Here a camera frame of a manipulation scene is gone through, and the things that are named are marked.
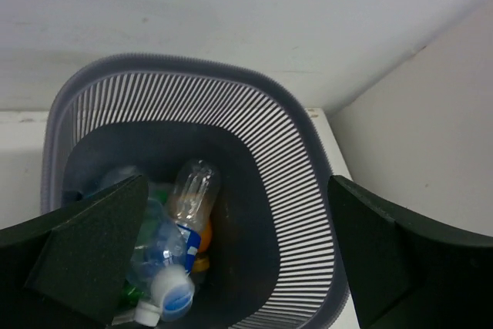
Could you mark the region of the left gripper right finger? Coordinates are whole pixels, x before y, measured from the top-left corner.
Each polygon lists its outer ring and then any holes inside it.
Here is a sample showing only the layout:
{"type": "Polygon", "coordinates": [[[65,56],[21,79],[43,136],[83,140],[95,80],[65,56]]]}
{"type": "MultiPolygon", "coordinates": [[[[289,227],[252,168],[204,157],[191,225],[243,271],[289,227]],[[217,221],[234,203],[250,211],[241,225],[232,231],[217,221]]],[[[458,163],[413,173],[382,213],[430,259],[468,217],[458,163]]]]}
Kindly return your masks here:
{"type": "Polygon", "coordinates": [[[328,181],[334,230],[362,328],[490,328],[492,238],[328,181]]]}

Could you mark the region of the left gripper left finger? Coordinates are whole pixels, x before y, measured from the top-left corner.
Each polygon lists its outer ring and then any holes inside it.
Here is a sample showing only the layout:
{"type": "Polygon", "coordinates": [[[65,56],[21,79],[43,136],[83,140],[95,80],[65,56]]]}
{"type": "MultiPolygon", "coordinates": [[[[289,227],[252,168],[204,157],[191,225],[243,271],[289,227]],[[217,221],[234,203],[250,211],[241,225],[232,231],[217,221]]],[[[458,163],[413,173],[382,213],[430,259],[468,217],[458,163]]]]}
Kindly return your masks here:
{"type": "Polygon", "coordinates": [[[132,176],[1,231],[3,328],[106,328],[148,196],[132,176]]]}

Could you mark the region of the clear bottle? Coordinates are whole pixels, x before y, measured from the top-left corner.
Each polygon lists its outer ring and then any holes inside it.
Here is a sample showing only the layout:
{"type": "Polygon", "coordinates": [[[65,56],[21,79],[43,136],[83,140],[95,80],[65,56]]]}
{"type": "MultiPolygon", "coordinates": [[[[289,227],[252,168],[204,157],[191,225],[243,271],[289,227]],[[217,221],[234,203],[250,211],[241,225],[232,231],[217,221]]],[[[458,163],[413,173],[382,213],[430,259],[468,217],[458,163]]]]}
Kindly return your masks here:
{"type": "Polygon", "coordinates": [[[195,286],[186,272],[186,242],[163,205],[147,200],[126,280],[142,293],[134,321],[156,327],[176,321],[193,305],[195,286]]]}

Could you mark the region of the green plastic bottle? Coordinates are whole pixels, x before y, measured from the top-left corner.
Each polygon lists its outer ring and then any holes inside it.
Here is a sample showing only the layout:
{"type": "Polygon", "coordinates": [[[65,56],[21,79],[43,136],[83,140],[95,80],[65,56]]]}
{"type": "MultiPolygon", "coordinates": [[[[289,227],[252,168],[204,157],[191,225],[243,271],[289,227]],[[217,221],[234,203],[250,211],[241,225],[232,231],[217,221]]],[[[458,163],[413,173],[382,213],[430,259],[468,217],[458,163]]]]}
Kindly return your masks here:
{"type": "Polygon", "coordinates": [[[169,254],[163,253],[169,239],[169,222],[163,206],[166,198],[162,190],[149,193],[143,223],[122,289],[122,306],[135,307],[138,300],[146,296],[149,282],[167,264],[169,254]]]}

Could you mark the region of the orange juice bottle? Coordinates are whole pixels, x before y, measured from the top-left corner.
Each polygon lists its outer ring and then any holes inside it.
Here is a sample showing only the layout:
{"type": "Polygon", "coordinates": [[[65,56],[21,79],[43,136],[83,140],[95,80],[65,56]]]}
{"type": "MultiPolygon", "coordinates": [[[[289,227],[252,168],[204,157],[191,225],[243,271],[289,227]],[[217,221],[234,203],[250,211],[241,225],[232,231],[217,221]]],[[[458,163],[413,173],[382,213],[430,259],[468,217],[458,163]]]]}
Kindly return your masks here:
{"type": "Polygon", "coordinates": [[[212,223],[209,220],[205,230],[201,233],[201,242],[200,247],[198,249],[192,272],[195,274],[202,273],[207,271],[210,268],[210,259],[207,251],[210,247],[210,243],[213,238],[213,228],[212,223]]]}

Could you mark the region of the blue label water bottle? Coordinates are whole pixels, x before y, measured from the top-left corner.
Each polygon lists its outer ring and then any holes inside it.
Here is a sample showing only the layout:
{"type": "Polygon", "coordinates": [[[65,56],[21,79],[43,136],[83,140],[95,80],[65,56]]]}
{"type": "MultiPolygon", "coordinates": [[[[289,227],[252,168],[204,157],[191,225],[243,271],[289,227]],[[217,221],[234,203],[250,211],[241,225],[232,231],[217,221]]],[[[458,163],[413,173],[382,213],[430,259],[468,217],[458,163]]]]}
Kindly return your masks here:
{"type": "Polygon", "coordinates": [[[221,187],[219,170],[203,159],[184,164],[168,198],[167,208],[186,241],[184,268],[192,271],[214,203],[221,187]]]}

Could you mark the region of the small blue cap bottle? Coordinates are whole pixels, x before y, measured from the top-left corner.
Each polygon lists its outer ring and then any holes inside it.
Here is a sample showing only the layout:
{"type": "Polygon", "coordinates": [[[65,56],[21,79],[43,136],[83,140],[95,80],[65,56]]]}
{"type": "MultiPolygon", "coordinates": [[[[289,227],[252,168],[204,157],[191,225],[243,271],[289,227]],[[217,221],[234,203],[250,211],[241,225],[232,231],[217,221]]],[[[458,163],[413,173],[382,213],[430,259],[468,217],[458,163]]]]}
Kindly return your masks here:
{"type": "Polygon", "coordinates": [[[92,180],[82,190],[66,190],[63,193],[63,200],[65,202],[83,200],[123,180],[141,174],[142,172],[136,166],[119,166],[92,180]]]}

